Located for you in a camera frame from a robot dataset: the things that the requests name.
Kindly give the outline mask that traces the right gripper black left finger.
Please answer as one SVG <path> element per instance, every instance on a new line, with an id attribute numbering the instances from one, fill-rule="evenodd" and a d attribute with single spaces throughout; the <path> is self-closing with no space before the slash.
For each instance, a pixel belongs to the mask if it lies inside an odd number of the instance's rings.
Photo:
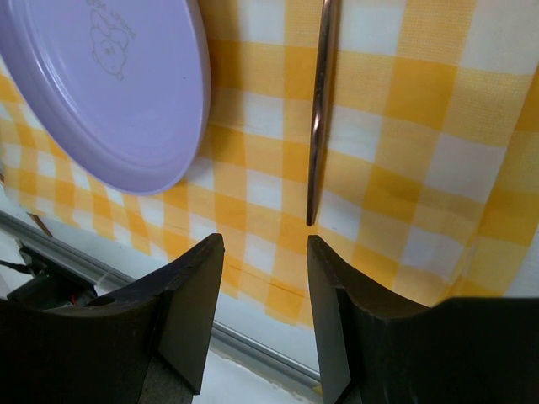
<path id="1" fill-rule="evenodd" d="M 39 310 L 1 300 L 4 403 L 190 403 L 194 391 L 149 349 L 157 303 L 98 295 Z"/>

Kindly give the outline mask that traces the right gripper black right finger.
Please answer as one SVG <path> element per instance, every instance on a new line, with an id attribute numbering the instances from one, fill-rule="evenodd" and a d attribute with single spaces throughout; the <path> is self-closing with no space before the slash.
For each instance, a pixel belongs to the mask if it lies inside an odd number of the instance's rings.
<path id="1" fill-rule="evenodd" d="M 346 263 L 321 237 L 307 270 L 327 403 L 535 403 L 538 301 L 423 306 Z"/>

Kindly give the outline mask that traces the yellow white checkered cloth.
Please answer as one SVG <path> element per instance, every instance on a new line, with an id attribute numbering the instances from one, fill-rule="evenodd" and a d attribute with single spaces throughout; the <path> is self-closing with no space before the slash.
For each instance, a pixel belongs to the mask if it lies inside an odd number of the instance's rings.
<path id="1" fill-rule="evenodd" d="M 224 291 L 310 324 L 307 236 L 425 305 L 538 271 L 538 4 L 344 1 L 318 222 L 305 223 L 321 4 L 203 1 L 213 84 L 200 155 L 162 195 L 106 188 L 1 74 L 8 196 L 170 260 L 223 235 Z"/>

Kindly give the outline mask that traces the lilac plastic plate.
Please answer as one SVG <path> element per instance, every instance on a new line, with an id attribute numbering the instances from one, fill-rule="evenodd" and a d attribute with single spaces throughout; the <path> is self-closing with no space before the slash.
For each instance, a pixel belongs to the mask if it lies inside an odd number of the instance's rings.
<path id="1" fill-rule="evenodd" d="M 1 56 L 25 102 L 81 168 L 159 194 L 194 161 L 211 68 L 195 1 L 4 1 Z"/>

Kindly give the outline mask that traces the copper fork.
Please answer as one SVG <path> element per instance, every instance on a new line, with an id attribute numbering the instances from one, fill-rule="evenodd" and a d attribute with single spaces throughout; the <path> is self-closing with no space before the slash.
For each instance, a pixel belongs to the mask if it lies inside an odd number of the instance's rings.
<path id="1" fill-rule="evenodd" d="M 331 119 L 334 58 L 338 43 L 340 1 L 322 1 L 318 53 L 312 98 L 311 134 L 307 180 L 306 224 L 316 222 L 321 195 L 323 164 Z"/>

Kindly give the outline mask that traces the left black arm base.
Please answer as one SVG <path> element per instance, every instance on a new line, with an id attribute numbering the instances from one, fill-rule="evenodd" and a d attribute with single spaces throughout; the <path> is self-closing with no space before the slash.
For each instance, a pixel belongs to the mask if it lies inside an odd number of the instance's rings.
<path id="1" fill-rule="evenodd" d="M 31 279 L 7 293 L 7 300 L 39 310 L 63 306 L 84 306 L 96 299 L 94 284 L 51 259 L 22 246 L 19 249 L 24 263 L 1 260 L 1 266 Z"/>

